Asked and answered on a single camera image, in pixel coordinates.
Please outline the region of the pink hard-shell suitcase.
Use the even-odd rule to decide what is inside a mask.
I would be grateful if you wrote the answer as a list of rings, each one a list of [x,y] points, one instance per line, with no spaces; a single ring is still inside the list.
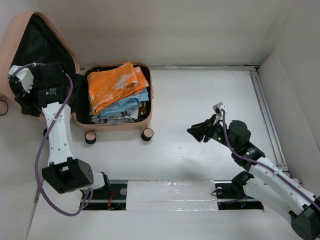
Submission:
[[[34,76],[34,84],[27,93],[17,77],[8,72],[13,65],[29,67]],[[27,12],[16,15],[8,25],[0,45],[0,99],[29,115],[43,121],[45,119],[40,100],[41,91],[52,87],[67,94],[73,86],[68,105],[75,122],[86,132],[109,132],[141,130],[144,141],[152,139],[153,130],[148,127],[152,119],[154,90],[150,84],[146,90],[149,100],[146,112],[135,122],[90,121],[88,81],[91,73],[111,71],[121,64],[101,64],[88,67],[80,73],[78,60],[50,20],[41,12]]]

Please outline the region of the black white newspaper print cloth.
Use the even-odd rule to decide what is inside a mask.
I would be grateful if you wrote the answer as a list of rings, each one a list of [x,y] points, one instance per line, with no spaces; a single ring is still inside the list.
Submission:
[[[139,110],[132,109],[130,111],[120,112],[109,116],[91,116],[90,121],[94,124],[117,124],[117,123],[131,123],[138,120]]]

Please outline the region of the light blue cloth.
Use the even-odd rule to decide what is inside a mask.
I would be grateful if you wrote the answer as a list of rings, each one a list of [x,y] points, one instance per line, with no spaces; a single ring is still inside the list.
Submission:
[[[148,100],[148,90],[146,88],[143,88],[141,92],[125,97],[105,107],[102,111],[98,113],[97,117],[105,118],[123,112],[131,111],[132,109],[138,107],[141,104],[141,102],[146,102]]]

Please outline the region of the orange white tie-dye cloth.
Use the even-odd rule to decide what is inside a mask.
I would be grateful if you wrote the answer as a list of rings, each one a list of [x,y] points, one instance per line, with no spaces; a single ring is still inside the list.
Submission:
[[[87,76],[91,112],[100,114],[111,104],[138,94],[150,86],[141,68],[131,62],[104,71],[92,72]]]

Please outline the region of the mustard brown cloth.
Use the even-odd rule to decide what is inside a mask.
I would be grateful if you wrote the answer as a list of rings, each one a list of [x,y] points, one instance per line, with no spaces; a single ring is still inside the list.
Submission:
[[[141,106],[138,109],[138,115],[139,116],[144,116],[147,114],[147,103],[145,101],[143,101],[141,103]]]

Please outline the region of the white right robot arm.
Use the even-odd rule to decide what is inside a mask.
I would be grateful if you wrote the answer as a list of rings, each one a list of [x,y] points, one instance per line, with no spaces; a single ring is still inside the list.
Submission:
[[[198,142],[215,140],[232,147],[231,157],[244,170],[231,180],[230,193],[264,203],[281,215],[303,240],[320,236],[320,199],[277,168],[250,142],[247,125],[233,120],[227,128],[216,116],[187,129]]]

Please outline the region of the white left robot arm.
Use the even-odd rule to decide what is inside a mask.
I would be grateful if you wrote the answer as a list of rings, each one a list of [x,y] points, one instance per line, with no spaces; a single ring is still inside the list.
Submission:
[[[112,191],[104,172],[95,172],[91,166],[74,157],[71,133],[71,107],[68,100],[73,91],[73,81],[58,62],[13,65],[10,78],[17,78],[22,89],[31,93],[35,77],[32,67],[39,67],[42,85],[38,104],[46,120],[46,139],[49,141],[48,166],[41,170],[43,179],[59,194],[92,188],[100,198],[107,198]]]

